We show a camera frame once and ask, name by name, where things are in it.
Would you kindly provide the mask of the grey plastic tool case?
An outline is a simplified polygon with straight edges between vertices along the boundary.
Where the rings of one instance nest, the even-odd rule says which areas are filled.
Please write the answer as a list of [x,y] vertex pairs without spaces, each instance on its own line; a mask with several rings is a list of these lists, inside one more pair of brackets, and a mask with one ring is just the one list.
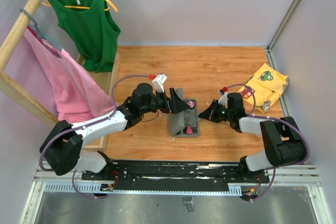
[[[183,100],[187,102],[188,100],[195,100],[195,99],[184,99],[183,98]],[[178,131],[184,130],[184,128],[187,126],[197,127],[198,134],[197,135],[183,134],[182,136],[178,136],[178,137],[198,137],[200,135],[197,101],[196,101],[196,107],[194,109],[189,109],[179,114],[169,115],[169,133],[173,137],[176,137],[175,134]]]

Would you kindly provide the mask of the pink hex key set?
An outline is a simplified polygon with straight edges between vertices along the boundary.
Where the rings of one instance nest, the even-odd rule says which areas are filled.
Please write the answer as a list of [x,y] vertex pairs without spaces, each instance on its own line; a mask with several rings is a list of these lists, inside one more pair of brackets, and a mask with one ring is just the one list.
[[184,134],[187,134],[187,135],[197,135],[198,134],[197,127],[191,127],[191,126],[185,127],[183,132]]

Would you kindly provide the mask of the black electrical tape roll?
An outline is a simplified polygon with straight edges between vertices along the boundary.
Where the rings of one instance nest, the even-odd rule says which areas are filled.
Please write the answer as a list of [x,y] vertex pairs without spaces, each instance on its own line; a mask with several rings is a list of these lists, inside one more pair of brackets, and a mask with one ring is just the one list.
[[188,100],[187,105],[190,107],[190,109],[194,109],[196,107],[196,101],[195,100]]

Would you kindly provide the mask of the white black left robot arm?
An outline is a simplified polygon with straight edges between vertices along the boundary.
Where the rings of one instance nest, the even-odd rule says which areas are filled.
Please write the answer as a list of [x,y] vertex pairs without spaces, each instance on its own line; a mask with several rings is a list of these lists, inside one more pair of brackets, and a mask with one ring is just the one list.
[[150,84],[141,83],[110,113],[81,123],[59,121],[39,149],[40,160],[46,161],[50,171],[58,176],[72,170],[85,170],[102,180],[108,179],[112,175],[112,160],[102,151],[85,151],[83,147],[100,137],[135,126],[146,113],[179,114],[190,109],[173,88],[170,95],[154,92]]

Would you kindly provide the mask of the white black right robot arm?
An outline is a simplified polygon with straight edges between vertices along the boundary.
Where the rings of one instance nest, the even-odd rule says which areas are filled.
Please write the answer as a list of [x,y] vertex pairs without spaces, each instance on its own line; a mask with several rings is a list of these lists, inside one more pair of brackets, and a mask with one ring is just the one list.
[[259,172],[301,164],[309,158],[307,140],[292,117],[249,115],[239,93],[224,93],[219,100],[213,100],[198,117],[214,123],[228,122],[238,133],[262,137],[264,150],[244,156],[238,163],[238,177],[244,182],[250,182]]

